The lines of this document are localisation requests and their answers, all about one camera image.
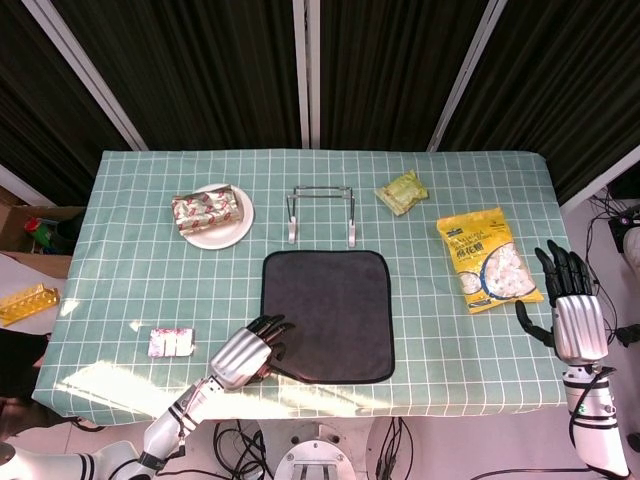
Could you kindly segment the dark grey cloth mat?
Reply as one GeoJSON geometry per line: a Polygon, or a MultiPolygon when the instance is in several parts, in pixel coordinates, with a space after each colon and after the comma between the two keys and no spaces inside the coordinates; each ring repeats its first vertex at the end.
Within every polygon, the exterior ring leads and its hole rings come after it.
{"type": "Polygon", "coordinates": [[[275,372],[305,384],[355,385],[395,370],[391,280],[370,250],[279,251],[262,267],[262,313],[293,324],[275,372]]]}

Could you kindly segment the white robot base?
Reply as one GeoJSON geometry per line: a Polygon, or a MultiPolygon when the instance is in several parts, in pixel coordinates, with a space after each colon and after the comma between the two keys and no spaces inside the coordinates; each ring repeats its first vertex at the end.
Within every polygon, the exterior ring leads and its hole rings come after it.
{"type": "Polygon", "coordinates": [[[260,420],[273,480],[374,480],[381,417],[260,420]]]}

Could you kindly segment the green snack packet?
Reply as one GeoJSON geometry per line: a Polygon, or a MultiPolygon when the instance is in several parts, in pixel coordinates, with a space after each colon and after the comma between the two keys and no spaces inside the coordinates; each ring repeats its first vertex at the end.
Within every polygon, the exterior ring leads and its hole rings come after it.
{"type": "Polygon", "coordinates": [[[376,196],[396,216],[406,214],[418,202],[429,198],[429,191],[414,170],[409,170],[375,190],[376,196]]]}

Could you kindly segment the white paper plate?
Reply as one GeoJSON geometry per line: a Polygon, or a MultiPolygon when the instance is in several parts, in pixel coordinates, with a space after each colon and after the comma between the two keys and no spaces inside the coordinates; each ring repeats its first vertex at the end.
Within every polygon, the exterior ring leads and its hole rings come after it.
{"type": "Polygon", "coordinates": [[[239,222],[188,234],[184,239],[191,245],[205,250],[221,250],[240,242],[249,232],[254,221],[254,205],[247,193],[231,185],[242,218],[239,222]]]}

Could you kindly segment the black curtain panel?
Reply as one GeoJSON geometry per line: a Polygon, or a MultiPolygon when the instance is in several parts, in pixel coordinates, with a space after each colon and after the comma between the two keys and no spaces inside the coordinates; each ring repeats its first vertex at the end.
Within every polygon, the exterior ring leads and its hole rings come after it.
{"type": "Polygon", "coordinates": [[[298,148],[291,0],[53,0],[151,150],[298,148]]]}
{"type": "Polygon", "coordinates": [[[640,0],[507,0],[440,143],[540,154],[560,204],[639,145],[640,0]]]}
{"type": "Polygon", "coordinates": [[[321,0],[321,147],[426,150],[487,4],[321,0]]]}
{"type": "Polygon", "coordinates": [[[0,0],[0,165],[58,206],[85,205],[120,133],[20,0],[0,0]]]}

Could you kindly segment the brown cardboard box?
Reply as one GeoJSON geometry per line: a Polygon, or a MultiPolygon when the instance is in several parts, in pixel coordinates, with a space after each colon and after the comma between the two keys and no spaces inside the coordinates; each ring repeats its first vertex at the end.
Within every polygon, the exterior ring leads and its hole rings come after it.
{"type": "Polygon", "coordinates": [[[79,239],[85,207],[9,204],[0,194],[0,255],[44,275],[65,279],[79,239]],[[24,230],[30,217],[54,225],[54,252],[45,251],[24,230]]]}

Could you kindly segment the green red bottle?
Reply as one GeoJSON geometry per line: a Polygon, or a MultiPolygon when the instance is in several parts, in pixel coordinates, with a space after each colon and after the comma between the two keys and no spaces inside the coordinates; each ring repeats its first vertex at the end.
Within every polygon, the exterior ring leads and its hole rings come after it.
{"type": "Polygon", "coordinates": [[[25,232],[30,235],[37,245],[45,251],[54,252],[53,244],[54,225],[36,217],[30,217],[25,225],[25,232]]]}

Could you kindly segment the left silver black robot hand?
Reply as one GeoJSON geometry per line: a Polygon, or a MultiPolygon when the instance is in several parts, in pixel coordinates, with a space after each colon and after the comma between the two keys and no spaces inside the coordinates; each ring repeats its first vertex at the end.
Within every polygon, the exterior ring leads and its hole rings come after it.
{"type": "Polygon", "coordinates": [[[270,375],[274,361],[283,359],[282,338],[295,325],[282,314],[261,315],[236,331],[212,357],[209,375],[225,391],[258,383],[270,375]]]}

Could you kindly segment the green checkered tablecloth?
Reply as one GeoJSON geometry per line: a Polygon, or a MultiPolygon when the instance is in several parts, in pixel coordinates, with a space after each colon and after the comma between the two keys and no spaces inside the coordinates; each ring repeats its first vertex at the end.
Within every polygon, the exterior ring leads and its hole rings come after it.
{"type": "Polygon", "coordinates": [[[542,284],[535,249],[568,244],[544,158],[322,150],[105,153],[35,398],[100,425],[160,415],[259,314],[262,263],[288,248],[285,201],[298,185],[353,189],[357,248],[380,253],[390,271],[394,373],[364,385],[276,375],[226,398],[216,417],[475,416],[564,403],[562,363],[521,329],[512,305],[468,312],[436,228],[442,217],[501,208],[542,284]],[[375,190],[409,170],[429,198],[396,216],[375,190]],[[244,190],[255,216],[239,243],[204,250],[178,234],[170,201],[217,183],[244,190]],[[149,357],[154,328],[192,328],[192,355],[149,357]]]}

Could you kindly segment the white frame post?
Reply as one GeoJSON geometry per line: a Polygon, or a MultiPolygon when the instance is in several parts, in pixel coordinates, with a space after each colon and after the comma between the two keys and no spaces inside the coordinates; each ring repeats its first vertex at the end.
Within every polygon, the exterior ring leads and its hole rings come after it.
{"type": "Polygon", "coordinates": [[[321,145],[321,2],[291,0],[303,148],[321,145]]]}
{"type": "Polygon", "coordinates": [[[436,152],[509,0],[488,0],[426,151],[436,152]]]}
{"type": "Polygon", "coordinates": [[[134,126],[53,2],[51,0],[21,0],[21,3],[62,55],[127,145],[134,151],[147,151],[148,146],[143,136],[134,126]]]}

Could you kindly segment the pink patterned tissue pack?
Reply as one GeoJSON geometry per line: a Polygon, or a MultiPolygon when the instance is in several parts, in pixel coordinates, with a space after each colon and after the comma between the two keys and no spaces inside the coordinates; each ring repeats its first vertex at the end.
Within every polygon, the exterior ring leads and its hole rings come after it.
{"type": "Polygon", "coordinates": [[[194,345],[192,328],[154,328],[150,331],[147,354],[151,358],[188,357],[194,345]]]}

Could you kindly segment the yellow marshmallow bag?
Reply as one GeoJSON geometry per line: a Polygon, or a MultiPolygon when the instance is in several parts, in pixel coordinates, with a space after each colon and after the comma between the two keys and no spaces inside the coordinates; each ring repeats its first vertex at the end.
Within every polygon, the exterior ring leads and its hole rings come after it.
{"type": "Polygon", "coordinates": [[[449,249],[470,313],[543,300],[502,209],[440,218],[436,228],[449,249]]]}

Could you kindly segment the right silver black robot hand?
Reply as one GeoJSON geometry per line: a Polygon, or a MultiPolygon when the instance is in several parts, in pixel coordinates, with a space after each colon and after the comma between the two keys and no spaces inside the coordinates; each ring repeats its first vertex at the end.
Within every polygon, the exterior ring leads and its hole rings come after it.
{"type": "Polygon", "coordinates": [[[552,240],[545,250],[535,249],[542,265],[551,306],[552,327],[535,325],[525,304],[515,302],[522,329],[570,366],[595,364],[608,355],[605,320],[586,262],[552,240]]]}

